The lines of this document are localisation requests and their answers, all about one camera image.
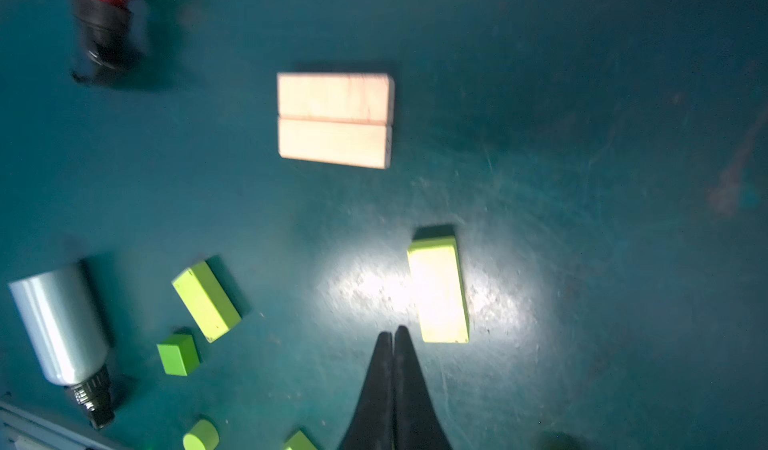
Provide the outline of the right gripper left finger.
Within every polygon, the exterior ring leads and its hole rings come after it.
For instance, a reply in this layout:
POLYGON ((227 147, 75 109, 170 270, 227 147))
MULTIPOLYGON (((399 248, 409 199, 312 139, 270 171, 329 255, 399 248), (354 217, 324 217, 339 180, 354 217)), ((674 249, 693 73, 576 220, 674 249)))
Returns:
POLYGON ((393 336, 381 332, 374 345, 357 406, 339 448, 392 449, 394 397, 393 336))

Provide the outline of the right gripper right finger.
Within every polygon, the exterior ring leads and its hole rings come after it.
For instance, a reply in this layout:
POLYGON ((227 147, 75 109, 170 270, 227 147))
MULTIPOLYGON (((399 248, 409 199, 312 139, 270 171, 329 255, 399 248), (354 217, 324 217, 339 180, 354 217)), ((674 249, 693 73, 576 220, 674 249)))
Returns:
POLYGON ((439 423, 407 327, 394 337, 394 448, 451 450, 439 423))

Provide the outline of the long green block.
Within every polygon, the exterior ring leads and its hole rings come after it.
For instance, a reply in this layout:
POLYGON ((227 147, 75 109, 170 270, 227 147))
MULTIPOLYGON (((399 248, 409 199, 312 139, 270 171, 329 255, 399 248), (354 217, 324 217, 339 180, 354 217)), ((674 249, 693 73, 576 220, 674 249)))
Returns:
POLYGON ((407 257, 423 341, 468 343, 469 316, 456 238, 414 240, 407 257))
POLYGON ((172 286, 208 342, 218 340, 241 322, 241 315, 206 261, 184 269, 172 286))

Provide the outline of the natural wood block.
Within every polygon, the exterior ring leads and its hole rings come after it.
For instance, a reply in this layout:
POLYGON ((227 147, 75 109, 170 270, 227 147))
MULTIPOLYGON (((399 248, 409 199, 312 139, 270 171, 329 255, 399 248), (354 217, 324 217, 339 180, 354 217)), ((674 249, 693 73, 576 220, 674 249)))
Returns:
POLYGON ((377 73, 278 73, 278 114, 285 118, 389 125, 395 83, 377 73))
POLYGON ((285 159, 387 169, 391 146, 388 125, 278 119, 278 153, 285 159))

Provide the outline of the small green square block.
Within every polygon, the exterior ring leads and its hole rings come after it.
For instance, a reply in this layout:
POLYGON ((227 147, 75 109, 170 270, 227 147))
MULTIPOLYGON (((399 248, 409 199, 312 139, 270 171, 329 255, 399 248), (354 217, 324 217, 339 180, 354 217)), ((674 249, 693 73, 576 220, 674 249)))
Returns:
POLYGON ((301 430, 297 430, 283 444, 283 450, 317 450, 311 439, 301 430))

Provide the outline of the green cylinder block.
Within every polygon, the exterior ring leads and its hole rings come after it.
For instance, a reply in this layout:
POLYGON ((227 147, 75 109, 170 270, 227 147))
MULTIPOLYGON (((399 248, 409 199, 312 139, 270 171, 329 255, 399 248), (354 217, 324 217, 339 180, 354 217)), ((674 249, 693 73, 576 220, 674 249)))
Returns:
POLYGON ((207 419, 196 422, 182 439, 185 450, 215 450, 219 443, 219 433, 215 425, 207 419))

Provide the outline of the small green cube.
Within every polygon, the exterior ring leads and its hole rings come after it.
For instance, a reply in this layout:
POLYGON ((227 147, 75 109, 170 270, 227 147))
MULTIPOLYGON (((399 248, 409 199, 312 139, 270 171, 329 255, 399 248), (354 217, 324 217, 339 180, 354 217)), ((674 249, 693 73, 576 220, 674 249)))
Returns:
POLYGON ((172 334, 156 347, 167 375, 188 376, 200 365, 195 341, 190 334, 172 334))

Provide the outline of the silver metal bottle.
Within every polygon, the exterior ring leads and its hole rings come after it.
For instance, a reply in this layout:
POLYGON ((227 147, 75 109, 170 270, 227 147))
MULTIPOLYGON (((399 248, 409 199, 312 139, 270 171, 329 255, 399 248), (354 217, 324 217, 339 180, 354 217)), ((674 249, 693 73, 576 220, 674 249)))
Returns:
POLYGON ((109 425, 110 344, 83 266, 16 280, 9 290, 45 379, 65 389, 93 428, 109 425))

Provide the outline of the red metal bottle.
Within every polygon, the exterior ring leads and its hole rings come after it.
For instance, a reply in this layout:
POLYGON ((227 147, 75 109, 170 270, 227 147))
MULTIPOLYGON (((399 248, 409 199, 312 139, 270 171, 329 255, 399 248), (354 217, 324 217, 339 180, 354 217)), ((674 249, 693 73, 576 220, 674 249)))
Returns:
POLYGON ((140 59, 132 41, 134 0, 70 0, 78 33, 73 80, 82 85, 111 86, 140 59))

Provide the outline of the aluminium front rail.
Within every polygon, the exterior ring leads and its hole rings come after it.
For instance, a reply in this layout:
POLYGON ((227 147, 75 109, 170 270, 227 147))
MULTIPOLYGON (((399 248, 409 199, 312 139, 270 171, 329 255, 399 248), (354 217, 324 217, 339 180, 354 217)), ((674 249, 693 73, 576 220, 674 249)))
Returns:
POLYGON ((1 431, 11 449, 120 449, 88 432, 40 417, 1 402, 1 431))

